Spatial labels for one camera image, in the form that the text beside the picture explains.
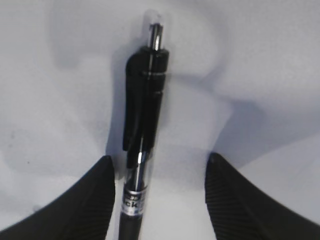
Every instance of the retractable pen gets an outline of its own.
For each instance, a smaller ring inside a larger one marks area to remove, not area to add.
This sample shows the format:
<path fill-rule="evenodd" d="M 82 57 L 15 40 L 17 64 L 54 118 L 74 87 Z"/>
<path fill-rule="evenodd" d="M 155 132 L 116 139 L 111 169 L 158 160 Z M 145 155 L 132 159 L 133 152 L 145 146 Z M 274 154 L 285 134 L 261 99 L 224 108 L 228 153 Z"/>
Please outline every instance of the retractable pen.
<path fill-rule="evenodd" d="M 119 240 L 137 240 L 140 233 L 169 60 L 169 52 L 162 48 L 162 36 L 163 25 L 151 24 L 148 45 L 126 64 L 123 150 L 127 151 L 127 174 Z"/>

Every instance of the pen clip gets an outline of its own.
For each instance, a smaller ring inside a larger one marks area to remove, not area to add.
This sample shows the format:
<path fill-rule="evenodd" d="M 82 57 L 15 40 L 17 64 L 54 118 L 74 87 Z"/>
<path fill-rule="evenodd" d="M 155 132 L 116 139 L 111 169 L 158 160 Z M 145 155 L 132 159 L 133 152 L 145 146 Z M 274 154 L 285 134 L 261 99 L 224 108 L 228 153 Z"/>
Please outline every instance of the pen clip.
<path fill-rule="evenodd" d="M 143 101 L 146 94 L 146 78 L 143 76 L 143 71 L 148 69 L 148 55 L 138 51 L 132 55 L 126 64 L 126 79 L 125 79 L 125 123 L 123 132 L 122 148 L 128 151 L 134 139 L 142 130 L 139 123 L 143 114 Z"/>

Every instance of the white fabric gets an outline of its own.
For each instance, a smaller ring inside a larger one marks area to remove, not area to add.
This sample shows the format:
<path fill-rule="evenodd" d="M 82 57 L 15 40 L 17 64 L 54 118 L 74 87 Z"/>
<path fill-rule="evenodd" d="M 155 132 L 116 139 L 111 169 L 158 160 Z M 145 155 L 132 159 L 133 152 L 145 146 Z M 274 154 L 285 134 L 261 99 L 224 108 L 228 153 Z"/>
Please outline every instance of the white fabric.
<path fill-rule="evenodd" d="M 214 239 L 212 150 L 320 224 L 317 0 L 2 0 L 0 228 L 54 200 L 105 150 L 121 178 L 125 63 L 145 43 L 150 9 L 164 15 L 171 57 L 141 239 Z M 121 180 L 116 191 L 108 240 Z"/>

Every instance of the pen barrel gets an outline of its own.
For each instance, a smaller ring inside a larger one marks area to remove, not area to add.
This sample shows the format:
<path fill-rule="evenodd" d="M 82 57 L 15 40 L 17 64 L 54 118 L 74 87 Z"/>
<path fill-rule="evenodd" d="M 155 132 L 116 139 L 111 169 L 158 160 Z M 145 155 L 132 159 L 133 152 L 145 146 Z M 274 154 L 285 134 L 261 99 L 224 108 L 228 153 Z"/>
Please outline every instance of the pen barrel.
<path fill-rule="evenodd" d="M 119 240 L 138 240 L 142 222 L 141 216 L 120 215 Z"/>
<path fill-rule="evenodd" d="M 126 109 L 123 150 L 127 168 L 134 168 L 137 155 L 155 145 L 169 52 L 142 47 L 126 65 Z"/>

